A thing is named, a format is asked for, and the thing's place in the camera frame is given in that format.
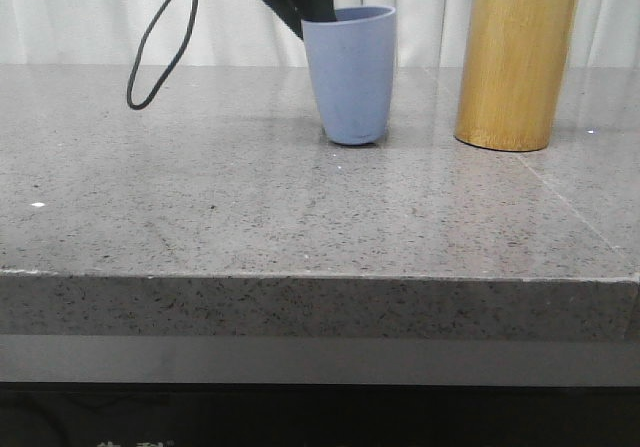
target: gray countertop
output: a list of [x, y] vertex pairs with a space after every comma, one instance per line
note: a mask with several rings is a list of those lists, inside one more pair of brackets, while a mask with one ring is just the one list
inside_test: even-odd
[[305, 69], [134, 112], [127, 66], [0, 66], [0, 334], [640, 339], [639, 71], [570, 70], [526, 154], [453, 138], [460, 74], [345, 148]]

